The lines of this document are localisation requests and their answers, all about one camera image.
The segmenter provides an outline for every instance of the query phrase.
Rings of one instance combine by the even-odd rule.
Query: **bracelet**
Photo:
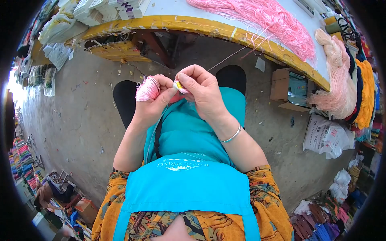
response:
[[[237,136],[240,133],[240,131],[241,131],[241,125],[239,125],[239,129],[237,130],[236,134],[234,134],[231,138],[227,139],[226,141],[219,139],[219,141],[225,142],[225,143],[230,142],[233,138],[235,138],[235,136]]]

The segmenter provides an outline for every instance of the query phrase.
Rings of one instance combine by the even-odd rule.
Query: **orange yarn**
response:
[[[360,62],[357,59],[355,59],[355,62],[362,71],[363,90],[361,109],[354,122],[358,124],[359,129],[363,129],[370,125],[372,111],[374,109],[375,82],[370,63],[367,60]]]

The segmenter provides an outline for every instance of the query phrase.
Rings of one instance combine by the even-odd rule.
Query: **hand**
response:
[[[191,65],[176,74],[176,79],[192,93],[186,99],[193,101],[201,119],[213,125],[220,117],[229,114],[221,97],[217,79],[198,65]]]
[[[160,94],[156,99],[135,103],[135,113],[130,125],[133,124],[143,129],[154,125],[161,117],[164,108],[177,93],[177,89],[173,88],[173,80],[170,78],[163,74],[157,74],[153,78],[160,85]]]

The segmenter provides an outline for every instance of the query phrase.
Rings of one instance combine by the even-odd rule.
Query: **box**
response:
[[[98,208],[95,204],[86,198],[82,198],[74,208],[79,212],[79,216],[90,226],[94,223],[97,215]]]
[[[281,102],[282,104],[279,105],[279,107],[281,108],[300,111],[300,112],[309,111],[312,107],[311,105],[309,105],[308,108],[306,108],[303,106],[292,104],[291,102],[288,101],[288,87],[290,84],[289,77],[290,77],[289,68],[278,69],[272,73],[271,95],[269,98],[271,100]],[[307,96],[309,96],[312,90],[314,89],[315,89],[314,82],[311,80],[308,80]]]

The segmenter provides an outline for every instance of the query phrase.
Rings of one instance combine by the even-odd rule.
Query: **woman's left hand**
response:
[[[160,85],[159,96],[156,99],[135,103],[135,114],[132,123],[143,129],[148,129],[158,121],[164,108],[178,91],[173,88],[173,80],[163,74],[157,74],[153,78]]]

